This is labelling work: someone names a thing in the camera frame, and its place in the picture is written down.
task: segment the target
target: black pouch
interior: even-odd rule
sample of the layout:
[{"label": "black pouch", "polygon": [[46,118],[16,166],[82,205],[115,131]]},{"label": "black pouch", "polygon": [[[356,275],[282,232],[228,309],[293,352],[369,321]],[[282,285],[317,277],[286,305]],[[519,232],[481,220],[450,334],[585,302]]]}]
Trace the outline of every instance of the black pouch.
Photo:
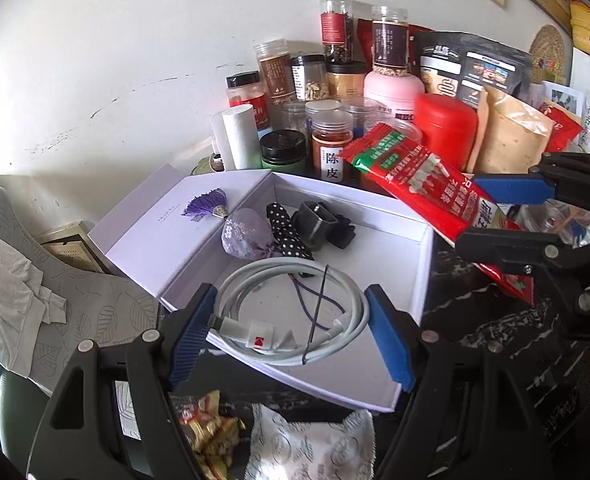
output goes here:
[{"label": "black pouch", "polygon": [[431,94],[442,94],[477,108],[483,85],[525,101],[532,56],[522,50],[466,32],[424,32],[411,39],[415,66]]}]

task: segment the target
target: red canister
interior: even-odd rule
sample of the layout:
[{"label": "red canister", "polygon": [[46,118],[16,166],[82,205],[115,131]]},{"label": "red canister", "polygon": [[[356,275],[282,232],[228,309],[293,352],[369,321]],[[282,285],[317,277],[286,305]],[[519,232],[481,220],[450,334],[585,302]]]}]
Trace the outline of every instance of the red canister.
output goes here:
[{"label": "red canister", "polygon": [[420,94],[414,123],[424,133],[426,148],[458,170],[465,167],[477,132],[477,113],[472,107],[453,97]]}]

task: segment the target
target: polka dot fabric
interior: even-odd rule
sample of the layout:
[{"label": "polka dot fabric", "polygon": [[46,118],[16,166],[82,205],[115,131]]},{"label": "polka dot fabric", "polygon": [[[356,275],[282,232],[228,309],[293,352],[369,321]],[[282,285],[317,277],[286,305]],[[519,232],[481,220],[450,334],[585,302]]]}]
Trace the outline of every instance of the polka dot fabric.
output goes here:
[{"label": "polka dot fabric", "polygon": [[266,206],[266,217],[272,228],[272,235],[277,242],[277,248],[284,256],[294,256],[296,258],[305,258],[314,260],[313,255],[308,248],[302,243],[290,223],[290,216],[287,211],[278,204],[273,202]]}]

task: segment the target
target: pink bottle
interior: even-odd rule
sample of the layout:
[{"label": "pink bottle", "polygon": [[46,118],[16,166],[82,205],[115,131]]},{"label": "pink bottle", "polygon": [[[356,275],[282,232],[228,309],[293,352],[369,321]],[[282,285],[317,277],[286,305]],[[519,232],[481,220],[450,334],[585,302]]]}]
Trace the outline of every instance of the pink bottle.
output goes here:
[{"label": "pink bottle", "polygon": [[364,80],[364,97],[386,105],[380,108],[386,117],[404,121],[412,121],[415,99],[425,91],[422,80],[411,74],[397,77],[370,72]]}]

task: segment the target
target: screw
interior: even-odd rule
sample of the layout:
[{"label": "screw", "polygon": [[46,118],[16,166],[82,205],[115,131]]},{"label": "screw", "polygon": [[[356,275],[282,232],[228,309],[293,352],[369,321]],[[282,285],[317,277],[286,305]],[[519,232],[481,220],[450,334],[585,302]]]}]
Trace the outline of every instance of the screw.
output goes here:
[{"label": "screw", "polygon": [[77,345],[77,349],[80,352],[88,352],[92,350],[93,346],[94,343],[92,342],[92,339],[84,339],[79,345]]},{"label": "screw", "polygon": [[152,343],[153,341],[157,341],[159,339],[159,330],[155,330],[154,328],[151,328],[150,330],[146,330],[141,335],[141,338],[147,343]]},{"label": "screw", "polygon": [[554,260],[556,257],[559,256],[559,249],[557,249],[557,247],[554,245],[547,245],[544,248],[544,254],[547,258]]},{"label": "screw", "polygon": [[588,292],[580,294],[579,298],[577,298],[577,305],[584,312],[588,312],[590,310],[590,294]]},{"label": "screw", "polygon": [[440,340],[440,335],[434,330],[424,330],[422,332],[422,341],[425,343],[436,343]]},{"label": "screw", "polygon": [[499,341],[489,341],[486,348],[488,348],[493,354],[499,354],[504,350],[504,345]]}]

